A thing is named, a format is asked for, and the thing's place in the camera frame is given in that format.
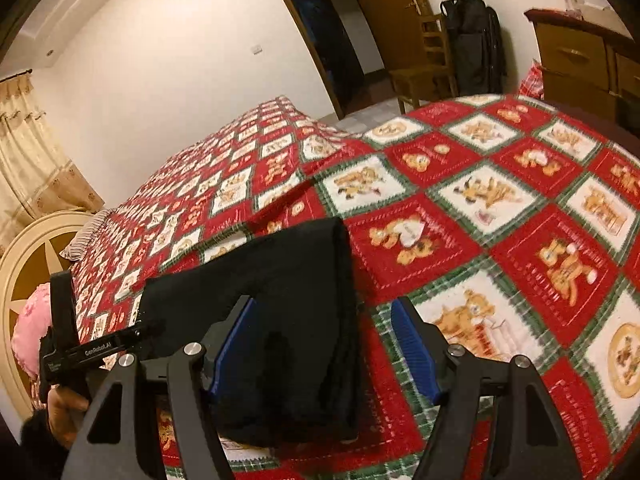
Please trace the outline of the person left hand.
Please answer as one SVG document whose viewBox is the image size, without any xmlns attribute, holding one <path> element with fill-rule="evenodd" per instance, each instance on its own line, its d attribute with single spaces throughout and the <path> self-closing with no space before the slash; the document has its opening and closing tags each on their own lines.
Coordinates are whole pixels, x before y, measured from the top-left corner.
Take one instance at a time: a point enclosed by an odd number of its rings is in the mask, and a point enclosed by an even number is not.
<svg viewBox="0 0 640 480">
<path fill-rule="evenodd" d="M 48 428 L 58 444 L 69 450 L 77 437 L 76 419 L 83 419 L 89 401 L 71 388 L 54 386 L 48 393 Z"/>
</svg>

